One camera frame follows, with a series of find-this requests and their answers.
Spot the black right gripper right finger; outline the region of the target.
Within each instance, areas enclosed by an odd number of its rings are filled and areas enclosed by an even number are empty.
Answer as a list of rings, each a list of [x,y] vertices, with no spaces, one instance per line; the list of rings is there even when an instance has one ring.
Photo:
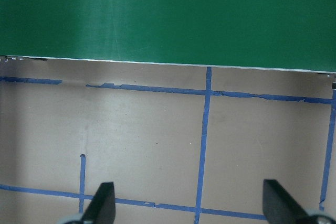
[[[272,224],[318,223],[275,179],[264,179],[262,187],[263,214]]]

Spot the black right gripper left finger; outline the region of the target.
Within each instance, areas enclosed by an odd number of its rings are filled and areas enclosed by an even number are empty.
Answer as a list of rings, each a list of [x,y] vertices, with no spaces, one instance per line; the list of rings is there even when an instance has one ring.
[[[116,218],[114,183],[101,183],[82,215],[82,223],[114,223]]]

